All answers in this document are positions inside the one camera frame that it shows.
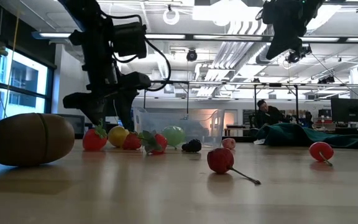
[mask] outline green fabric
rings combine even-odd
[[[256,135],[269,146],[310,146],[326,142],[332,147],[358,149],[358,135],[326,134],[297,124],[280,123],[264,126]]]

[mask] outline toy cherry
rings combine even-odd
[[[234,165],[234,157],[229,149],[226,148],[217,148],[208,152],[207,161],[209,168],[215,171],[217,174],[224,174],[229,170],[233,170],[234,172],[242,175],[249,181],[253,182],[256,185],[260,185],[259,180],[255,180],[246,176],[245,174],[235,170],[233,168]]]
[[[222,146],[226,149],[234,150],[236,147],[236,140],[233,138],[227,138],[222,140]]]
[[[325,162],[329,166],[333,166],[328,160],[333,157],[334,149],[325,142],[316,142],[309,148],[310,155],[317,161]]]

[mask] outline red strawberry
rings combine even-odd
[[[82,139],[82,146],[86,151],[99,151],[107,143],[107,132],[101,125],[89,129]]]
[[[144,146],[147,154],[151,153],[153,155],[159,155],[165,153],[168,141],[161,134],[157,134],[155,131],[151,133],[143,131],[139,134],[139,138],[141,138],[142,145]]]
[[[124,144],[122,145],[123,149],[136,150],[142,147],[140,139],[137,137],[137,133],[129,133],[125,138]]]
[[[159,149],[153,149],[151,151],[151,153],[153,155],[161,155],[161,154],[164,154],[165,153],[165,149],[167,148],[167,145],[168,145],[168,141],[167,139],[162,135],[162,134],[156,134],[154,136],[155,140],[157,141],[157,144],[159,144],[161,146],[161,149],[162,150],[159,150]]]

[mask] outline rope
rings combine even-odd
[[[20,4],[21,2],[18,1],[18,4],[17,4],[17,12],[16,12],[16,28],[15,28],[15,34],[14,34],[14,40],[13,40],[13,50],[12,50],[12,59],[11,59],[11,65],[13,64],[13,56],[14,56],[14,53],[15,53],[15,49],[16,49],[16,40],[17,40],[17,31],[18,31],[18,27],[19,27],[19,13],[20,13]],[[9,79],[8,79],[8,83],[7,83],[7,94],[6,94],[6,101],[5,101],[5,104],[3,103],[3,99],[2,99],[2,95],[0,95],[0,101],[1,101],[1,106],[2,106],[2,110],[4,111],[4,114],[3,114],[3,118],[7,118],[6,116],[6,106],[7,106],[7,101],[9,99],[9,88],[10,88],[10,83],[11,83],[11,75],[12,75],[12,69],[9,73]]]

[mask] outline yellow toy fruit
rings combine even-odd
[[[109,142],[116,147],[122,147],[129,131],[124,127],[115,126],[109,131]]]

